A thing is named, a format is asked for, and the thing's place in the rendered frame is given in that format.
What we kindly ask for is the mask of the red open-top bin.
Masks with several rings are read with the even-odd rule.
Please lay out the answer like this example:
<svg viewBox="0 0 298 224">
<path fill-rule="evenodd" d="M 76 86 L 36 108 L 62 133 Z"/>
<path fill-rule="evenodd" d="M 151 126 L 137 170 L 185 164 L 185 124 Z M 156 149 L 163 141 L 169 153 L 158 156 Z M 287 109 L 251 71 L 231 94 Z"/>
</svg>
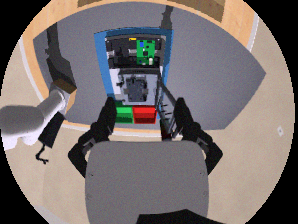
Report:
<svg viewBox="0 0 298 224">
<path fill-rule="evenodd" d="M 133 105 L 134 124 L 155 124 L 155 105 Z"/>
</svg>

